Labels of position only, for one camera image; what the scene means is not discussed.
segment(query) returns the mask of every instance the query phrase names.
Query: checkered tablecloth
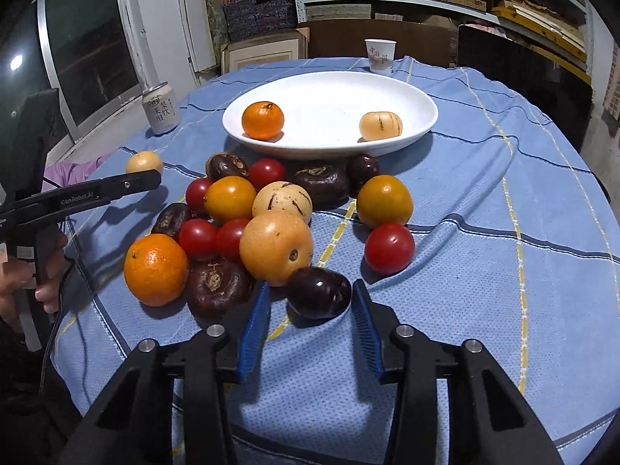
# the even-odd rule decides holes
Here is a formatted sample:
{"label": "checkered tablecloth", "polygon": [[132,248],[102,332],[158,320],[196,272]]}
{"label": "checkered tablecloth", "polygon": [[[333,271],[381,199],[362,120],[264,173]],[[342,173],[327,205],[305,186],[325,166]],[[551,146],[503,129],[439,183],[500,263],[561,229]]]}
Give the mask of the checkered tablecloth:
{"label": "checkered tablecloth", "polygon": [[[228,104],[282,77],[367,68],[366,59],[311,59],[225,75],[181,101],[184,118],[175,131],[156,137],[147,128],[98,169],[92,178],[121,174],[130,154],[145,149],[165,162],[159,189],[72,218],[68,249],[79,265],[68,281],[53,362],[81,411],[141,339],[174,343],[198,330],[183,303],[141,307],[125,286],[122,260],[159,211],[203,176],[214,152],[227,148],[249,163],[259,158],[226,137]],[[429,94],[439,119],[419,141],[380,160],[413,195],[408,227],[417,254],[401,274],[369,282],[371,296],[430,338],[480,338],[565,463],[577,465],[620,405],[620,230],[611,209],[553,122],[516,92],[474,70],[410,57],[395,63],[393,77]],[[360,277],[367,231],[355,203],[314,213],[312,234],[315,262],[351,281]],[[312,463],[287,457],[289,448],[382,463],[396,391],[369,373],[350,313],[297,329],[282,300],[272,306],[269,332],[260,367],[229,394],[241,463]],[[177,388],[172,445],[180,462]],[[438,460],[447,463],[443,384],[439,419]],[[277,443],[275,450],[263,439]]]}

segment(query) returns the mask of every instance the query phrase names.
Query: mangosteen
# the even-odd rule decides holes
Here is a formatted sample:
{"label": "mangosteen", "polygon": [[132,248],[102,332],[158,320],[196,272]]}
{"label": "mangosteen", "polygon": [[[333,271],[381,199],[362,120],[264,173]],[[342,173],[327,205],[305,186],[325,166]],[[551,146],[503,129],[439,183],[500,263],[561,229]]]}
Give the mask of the mangosteen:
{"label": "mangosteen", "polygon": [[247,303],[253,284],[243,265],[218,258],[191,265],[183,295],[196,318],[217,319],[231,306]]}
{"label": "mangosteen", "polygon": [[357,197],[364,184],[380,174],[379,163],[374,157],[365,153],[351,157],[346,163],[346,176],[351,184],[351,195]]}
{"label": "mangosteen", "polygon": [[297,269],[286,282],[291,309],[310,320],[336,318],[351,302],[351,283],[340,273],[320,267]]}
{"label": "mangosteen", "polygon": [[349,181],[344,169],[331,164],[319,164],[302,169],[292,182],[304,188],[315,209],[338,208],[346,203]]}
{"label": "mangosteen", "polygon": [[190,207],[185,203],[172,203],[159,214],[151,234],[166,234],[174,240],[179,240],[181,226],[193,217]]}
{"label": "mangosteen", "polygon": [[213,181],[224,177],[247,178],[247,165],[238,155],[228,152],[213,154],[205,164],[207,176]]}

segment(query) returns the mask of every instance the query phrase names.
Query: purple sleeve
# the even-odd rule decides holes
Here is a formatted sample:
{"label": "purple sleeve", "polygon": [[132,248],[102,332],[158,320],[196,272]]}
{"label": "purple sleeve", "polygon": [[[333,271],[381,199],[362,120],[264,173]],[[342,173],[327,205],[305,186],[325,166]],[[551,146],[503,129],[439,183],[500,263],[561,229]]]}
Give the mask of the purple sleeve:
{"label": "purple sleeve", "polygon": [[[112,154],[108,153],[99,157],[98,159],[91,160],[82,164],[74,164],[70,162],[57,162],[51,165],[45,170],[43,176],[50,181],[53,181],[61,187],[67,187],[69,185],[75,185],[88,180],[88,178],[95,172],[95,170],[103,164],[103,162]],[[52,184],[43,182],[42,192],[55,189]]]}

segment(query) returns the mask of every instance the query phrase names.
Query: human hand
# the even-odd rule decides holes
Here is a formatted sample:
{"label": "human hand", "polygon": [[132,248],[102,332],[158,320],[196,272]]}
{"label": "human hand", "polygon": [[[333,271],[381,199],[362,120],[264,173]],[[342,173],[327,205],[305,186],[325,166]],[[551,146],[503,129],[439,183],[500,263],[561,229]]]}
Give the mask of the human hand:
{"label": "human hand", "polygon": [[[43,309],[47,313],[58,311],[60,280],[67,265],[63,248],[67,243],[67,237],[59,232],[57,251],[50,257],[45,266],[45,273],[48,279],[37,286],[35,290],[36,300],[43,303]],[[19,316],[15,310],[13,292],[24,288],[32,277],[30,266],[23,260],[9,257],[6,262],[0,265],[0,317],[18,334],[22,332],[22,326],[19,323]]]}

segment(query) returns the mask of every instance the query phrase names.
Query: red cherry tomato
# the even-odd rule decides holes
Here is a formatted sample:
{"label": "red cherry tomato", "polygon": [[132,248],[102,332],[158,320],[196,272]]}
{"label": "red cherry tomato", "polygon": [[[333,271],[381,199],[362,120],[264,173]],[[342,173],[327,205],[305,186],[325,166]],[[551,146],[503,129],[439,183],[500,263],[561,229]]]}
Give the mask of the red cherry tomato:
{"label": "red cherry tomato", "polygon": [[239,240],[249,221],[247,218],[228,220],[227,223],[219,228],[215,245],[222,257],[231,262],[241,262]]}
{"label": "red cherry tomato", "polygon": [[193,260],[208,260],[217,254],[218,228],[202,218],[188,220],[181,226],[179,245]]}
{"label": "red cherry tomato", "polygon": [[400,224],[383,224],[368,236],[364,259],[376,273],[390,276],[407,267],[414,253],[415,242],[408,228]]}
{"label": "red cherry tomato", "polygon": [[256,190],[274,181],[283,181],[286,175],[284,166],[275,159],[258,160],[249,167],[248,172],[250,174],[248,180],[252,182]]}
{"label": "red cherry tomato", "polygon": [[185,203],[194,213],[205,212],[205,194],[212,185],[213,181],[209,178],[197,178],[187,186]]}

